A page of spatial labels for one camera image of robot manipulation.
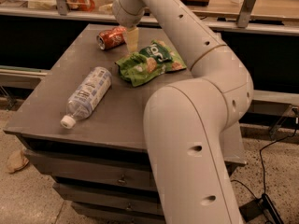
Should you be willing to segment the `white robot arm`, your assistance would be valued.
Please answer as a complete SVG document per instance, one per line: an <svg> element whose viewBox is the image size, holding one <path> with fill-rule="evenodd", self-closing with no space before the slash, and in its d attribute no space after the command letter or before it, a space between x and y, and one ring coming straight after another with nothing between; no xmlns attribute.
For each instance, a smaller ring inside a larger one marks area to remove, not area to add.
<svg viewBox="0 0 299 224"><path fill-rule="evenodd" d="M148 9L183 58L192 78L151 95L144 134L166 224L243 224L221 144L239 138L253 82L221 38L179 0L115 0L127 28Z"/></svg>

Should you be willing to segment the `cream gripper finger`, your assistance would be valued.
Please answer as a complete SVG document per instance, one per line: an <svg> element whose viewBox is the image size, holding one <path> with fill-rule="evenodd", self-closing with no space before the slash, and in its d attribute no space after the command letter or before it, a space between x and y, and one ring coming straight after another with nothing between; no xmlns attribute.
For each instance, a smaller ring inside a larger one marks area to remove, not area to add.
<svg viewBox="0 0 299 224"><path fill-rule="evenodd" d="M123 37L130 53L136 52L138 47L139 31L137 27L127 28L123 32Z"/></svg>

